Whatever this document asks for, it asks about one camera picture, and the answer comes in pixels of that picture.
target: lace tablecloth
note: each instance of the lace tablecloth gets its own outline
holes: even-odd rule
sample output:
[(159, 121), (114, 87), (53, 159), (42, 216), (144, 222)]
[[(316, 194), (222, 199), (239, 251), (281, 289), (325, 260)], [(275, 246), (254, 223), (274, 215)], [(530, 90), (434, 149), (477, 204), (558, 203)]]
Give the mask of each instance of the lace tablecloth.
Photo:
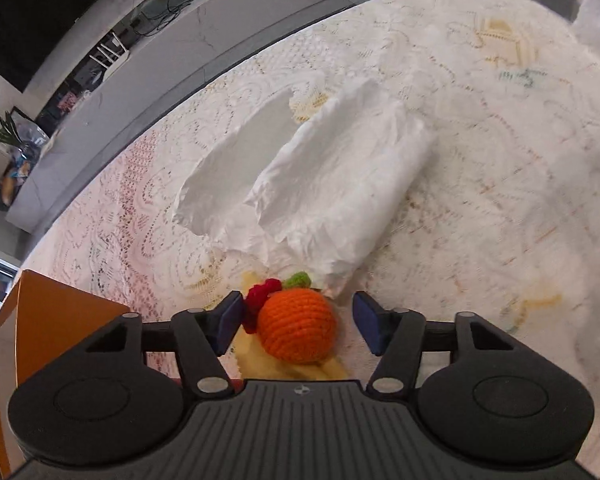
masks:
[[(376, 359), (350, 293), (429, 319), (474, 310), (582, 380), (596, 421), (581, 452), (600, 474), (600, 64), (531, 0), (374, 0), (241, 63), (139, 137), (74, 200), (24, 267), (145, 319), (211, 306), (251, 262), (172, 223), (200, 158), (281, 88), (310, 113), (375, 78), (438, 133), (434, 155), (338, 302), (338, 354)], [(172, 361), (154, 366), (176, 374)], [(224, 360), (237, 374), (235, 360)]]

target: crumpled tissue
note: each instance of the crumpled tissue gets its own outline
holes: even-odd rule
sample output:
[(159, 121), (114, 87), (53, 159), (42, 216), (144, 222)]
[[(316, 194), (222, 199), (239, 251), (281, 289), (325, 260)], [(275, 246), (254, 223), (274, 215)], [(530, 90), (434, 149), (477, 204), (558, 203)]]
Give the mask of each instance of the crumpled tissue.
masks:
[(434, 136), (368, 78), (298, 126), (290, 89), (264, 103), (183, 184), (174, 221), (272, 275), (306, 270), (335, 297), (373, 250)]

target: knitted toy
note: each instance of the knitted toy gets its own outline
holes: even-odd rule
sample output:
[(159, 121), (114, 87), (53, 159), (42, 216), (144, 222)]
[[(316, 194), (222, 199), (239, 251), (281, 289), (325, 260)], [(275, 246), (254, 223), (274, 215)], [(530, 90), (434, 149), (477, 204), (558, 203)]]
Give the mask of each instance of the knitted toy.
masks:
[(265, 351), (292, 364), (320, 362), (328, 357), (336, 336), (336, 320), (324, 296), (308, 288), (305, 272), (286, 282), (268, 279), (251, 287), (242, 325), (257, 333)]

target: green plant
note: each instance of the green plant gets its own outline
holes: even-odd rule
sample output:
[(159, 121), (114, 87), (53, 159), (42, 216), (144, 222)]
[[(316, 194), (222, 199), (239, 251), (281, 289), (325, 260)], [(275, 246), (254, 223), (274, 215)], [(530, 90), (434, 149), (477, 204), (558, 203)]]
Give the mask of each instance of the green plant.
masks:
[(0, 117), (0, 142), (16, 147), (22, 144), (16, 124), (8, 112), (4, 113), (4, 119)]

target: yellow cloth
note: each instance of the yellow cloth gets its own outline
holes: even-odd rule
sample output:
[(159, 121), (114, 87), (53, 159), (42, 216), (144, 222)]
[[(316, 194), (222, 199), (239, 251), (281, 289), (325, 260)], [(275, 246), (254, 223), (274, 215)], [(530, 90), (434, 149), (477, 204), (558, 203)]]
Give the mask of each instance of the yellow cloth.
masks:
[[(263, 280), (254, 272), (242, 276), (242, 293)], [(339, 381), (350, 375), (336, 357), (313, 365), (293, 365), (279, 361), (264, 351), (257, 334), (247, 334), (242, 327), (234, 338), (234, 355), (243, 379), (295, 381)]]

